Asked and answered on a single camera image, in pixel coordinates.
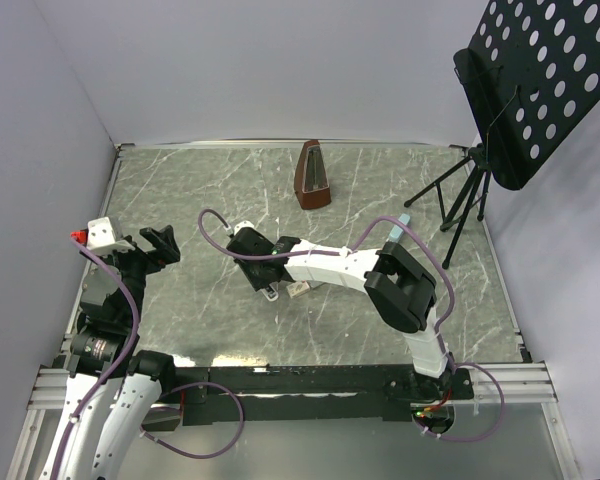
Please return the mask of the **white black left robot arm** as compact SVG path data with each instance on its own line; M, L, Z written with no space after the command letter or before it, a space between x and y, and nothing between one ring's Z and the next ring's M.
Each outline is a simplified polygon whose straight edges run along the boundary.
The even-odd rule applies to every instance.
M111 217L91 220L70 235L116 288L80 304L61 418L42 479L116 478L151 406L176 393L173 357L136 346L146 279L179 262L181 254L172 226L139 233L150 250L123 235Z

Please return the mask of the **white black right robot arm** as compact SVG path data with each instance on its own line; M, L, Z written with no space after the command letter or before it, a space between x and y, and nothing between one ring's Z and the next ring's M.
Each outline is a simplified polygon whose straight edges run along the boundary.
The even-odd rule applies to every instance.
M400 244L352 253L282 236L271 242L250 224L230 237L227 250L258 290L278 282L317 282L366 294L380 318L407 341L418 390L428 398L446 392L452 377L436 332L436 280Z

